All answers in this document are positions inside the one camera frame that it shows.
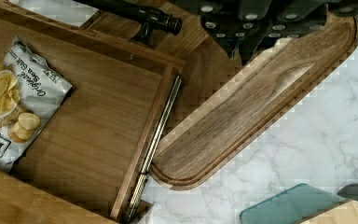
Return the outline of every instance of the drawer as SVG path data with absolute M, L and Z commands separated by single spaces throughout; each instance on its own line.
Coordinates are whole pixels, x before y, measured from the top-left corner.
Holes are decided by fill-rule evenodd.
M 184 62 L 0 1 L 0 62 L 15 35 L 74 89 L 10 175 L 120 221 Z

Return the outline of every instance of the green container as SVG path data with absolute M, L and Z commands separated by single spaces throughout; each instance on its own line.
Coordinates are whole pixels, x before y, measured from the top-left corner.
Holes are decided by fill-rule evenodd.
M 291 224 L 346 200 L 335 194 L 299 184 L 243 210 L 241 224 Z

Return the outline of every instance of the bag of chips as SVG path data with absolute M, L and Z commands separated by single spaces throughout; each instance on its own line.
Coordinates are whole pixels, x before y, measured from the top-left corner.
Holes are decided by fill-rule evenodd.
M 0 170 L 31 145 L 72 85 L 16 36 L 0 63 Z

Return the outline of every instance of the marble countertop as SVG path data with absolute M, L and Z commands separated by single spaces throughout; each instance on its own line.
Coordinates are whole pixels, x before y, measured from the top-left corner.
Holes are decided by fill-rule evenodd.
M 42 2 L 51 1 L 56 8 L 66 7 L 43 7 Z M 65 1 L 17 2 L 72 24 L 81 24 L 95 10 Z M 241 210 L 298 183 L 332 193 L 358 183 L 358 48 L 201 186 L 173 191 L 149 179 L 143 199 L 154 206 L 140 223 L 239 224 Z

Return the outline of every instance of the wooden surface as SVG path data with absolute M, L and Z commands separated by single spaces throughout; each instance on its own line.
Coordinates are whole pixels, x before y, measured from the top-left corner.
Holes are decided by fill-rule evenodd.
M 119 218 L 113 214 L 126 205 L 172 71 L 183 61 L 109 35 L 68 29 L 0 1 L 0 62 L 14 35 L 75 89 L 11 174 L 96 214 Z
M 358 202 L 349 201 L 300 224 L 358 224 Z
M 358 20 L 330 16 L 324 31 L 264 51 L 161 139 L 153 176 L 171 189 L 198 186 L 327 77 L 357 43 Z M 176 117 L 181 108 L 175 108 Z
M 161 0 L 131 0 L 129 2 L 141 6 L 158 7 L 165 13 L 182 18 L 183 28 L 177 36 L 160 30 L 153 32 L 150 45 L 157 51 L 184 59 L 208 37 L 200 25 L 199 16 L 189 14 L 169 2 Z M 99 11 L 94 17 L 91 17 L 89 21 L 86 21 L 82 27 L 113 36 L 131 38 L 138 32 L 140 24 L 114 14 Z
M 0 224 L 117 224 L 0 173 Z

